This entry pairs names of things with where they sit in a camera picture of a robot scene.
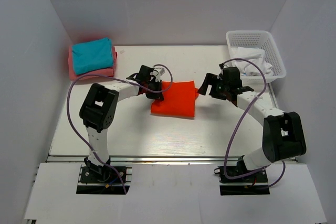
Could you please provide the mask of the orange polo shirt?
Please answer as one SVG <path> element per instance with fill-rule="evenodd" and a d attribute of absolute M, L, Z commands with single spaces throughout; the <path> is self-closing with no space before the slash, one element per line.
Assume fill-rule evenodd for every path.
<path fill-rule="evenodd" d="M 151 113 L 162 116 L 194 118 L 197 92 L 198 89 L 194 81 L 173 82 L 172 86 L 163 92 L 164 100 L 155 100 L 152 103 Z"/>

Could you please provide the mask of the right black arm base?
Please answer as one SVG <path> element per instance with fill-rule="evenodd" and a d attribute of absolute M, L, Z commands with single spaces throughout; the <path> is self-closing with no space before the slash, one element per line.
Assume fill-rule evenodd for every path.
<path fill-rule="evenodd" d="M 269 195 L 268 177 L 265 169 L 242 178 L 228 179 L 224 174 L 224 167 L 218 166 L 214 174 L 219 177 L 221 196 L 252 196 Z"/>

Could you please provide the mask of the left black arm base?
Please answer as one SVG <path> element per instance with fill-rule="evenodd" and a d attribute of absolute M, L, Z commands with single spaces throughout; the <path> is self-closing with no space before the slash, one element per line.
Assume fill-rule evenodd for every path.
<path fill-rule="evenodd" d="M 125 195 L 131 185 L 132 167 L 110 167 L 95 165 L 84 159 L 81 165 L 77 195 Z"/>

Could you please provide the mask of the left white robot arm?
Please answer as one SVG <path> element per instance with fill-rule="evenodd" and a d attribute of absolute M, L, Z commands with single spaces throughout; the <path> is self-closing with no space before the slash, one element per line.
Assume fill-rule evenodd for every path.
<path fill-rule="evenodd" d="M 110 155 L 108 153 L 107 132 L 113 122 L 118 102 L 145 94 L 148 99 L 163 101 L 161 76 L 165 73 L 162 65 L 148 67 L 142 65 L 138 73 L 117 81 L 109 86 L 94 83 L 81 106 L 79 116 L 88 133 L 91 146 L 87 167 L 101 182 L 110 178 Z"/>

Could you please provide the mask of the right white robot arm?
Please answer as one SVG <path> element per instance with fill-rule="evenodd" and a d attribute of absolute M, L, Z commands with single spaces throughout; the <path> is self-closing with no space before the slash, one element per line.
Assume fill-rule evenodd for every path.
<path fill-rule="evenodd" d="M 261 147 L 241 156 L 231 174 L 224 166 L 223 173 L 227 179 L 250 181 L 257 172 L 272 163 L 307 152 L 299 114 L 273 107 L 253 88 L 243 86 L 238 68 L 222 68 L 218 75 L 207 73 L 198 93 L 231 102 L 243 110 L 242 116 L 249 114 L 262 126 Z"/>

